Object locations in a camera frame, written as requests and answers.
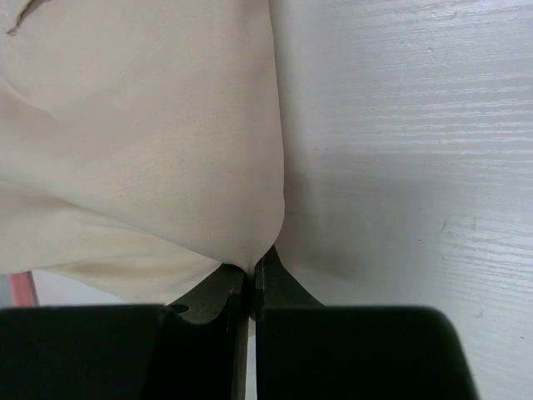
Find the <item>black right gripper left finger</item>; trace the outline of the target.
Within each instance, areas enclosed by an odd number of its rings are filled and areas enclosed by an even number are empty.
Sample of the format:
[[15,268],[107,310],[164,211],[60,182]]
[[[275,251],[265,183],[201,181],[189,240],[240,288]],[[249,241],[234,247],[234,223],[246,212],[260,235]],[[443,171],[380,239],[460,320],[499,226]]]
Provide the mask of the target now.
[[4,399],[242,399],[246,275],[221,265],[168,305],[1,311]]

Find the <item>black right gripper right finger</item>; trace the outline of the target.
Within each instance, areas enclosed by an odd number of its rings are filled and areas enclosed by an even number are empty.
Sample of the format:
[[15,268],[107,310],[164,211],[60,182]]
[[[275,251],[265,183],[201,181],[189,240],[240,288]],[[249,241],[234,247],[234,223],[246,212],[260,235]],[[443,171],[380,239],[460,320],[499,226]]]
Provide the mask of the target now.
[[450,320],[431,307],[326,306],[275,249],[255,269],[260,399],[476,399]]

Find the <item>beige cargo trousers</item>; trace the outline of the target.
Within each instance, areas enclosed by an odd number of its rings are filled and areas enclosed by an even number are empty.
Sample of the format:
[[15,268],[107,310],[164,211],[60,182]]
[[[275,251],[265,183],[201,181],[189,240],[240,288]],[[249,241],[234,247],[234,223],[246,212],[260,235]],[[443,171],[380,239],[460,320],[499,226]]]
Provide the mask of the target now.
[[169,303],[281,231],[266,1],[1,4],[1,270]]

